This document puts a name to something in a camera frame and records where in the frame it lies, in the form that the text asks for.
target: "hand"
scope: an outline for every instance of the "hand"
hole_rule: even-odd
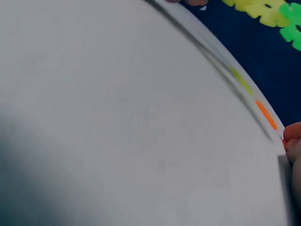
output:
[[[283,132],[286,155],[292,165],[292,192],[301,212],[301,122],[294,123],[285,128]]]
[[[172,3],[178,3],[181,0],[166,0],[166,1],[172,2]],[[204,6],[208,3],[208,0],[185,0],[185,2],[191,6]]]

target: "dark blue background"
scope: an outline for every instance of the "dark blue background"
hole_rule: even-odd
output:
[[[301,51],[282,38],[279,27],[265,26],[222,0],[209,0],[206,11],[181,4],[238,60],[285,126],[301,121]]]

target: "yellow toy piece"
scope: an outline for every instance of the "yellow toy piece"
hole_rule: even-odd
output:
[[[250,5],[253,0],[222,0],[227,6],[234,6],[237,11],[245,12],[246,6]]]
[[[289,25],[286,19],[280,12],[279,8],[286,2],[284,0],[253,0],[246,6],[246,13],[252,17],[261,17],[259,22],[270,27],[285,27]]]

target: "green toy piece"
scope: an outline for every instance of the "green toy piece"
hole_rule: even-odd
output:
[[[284,4],[279,8],[279,11],[290,22],[288,26],[280,29],[280,34],[287,42],[293,41],[292,46],[301,51],[301,5],[297,3]]]

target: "orange stripe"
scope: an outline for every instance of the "orange stripe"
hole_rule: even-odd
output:
[[[267,109],[265,109],[265,107],[263,106],[263,104],[259,100],[256,100],[256,104],[260,108],[260,110],[263,113],[263,115],[267,118],[267,120],[269,121],[269,123],[271,124],[271,126],[274,128],[274,130],[277,130],[278,129],[277,124],[275,123],[275,121],[273,120],[272,116],[269,114],[269,112],[267,111]]]

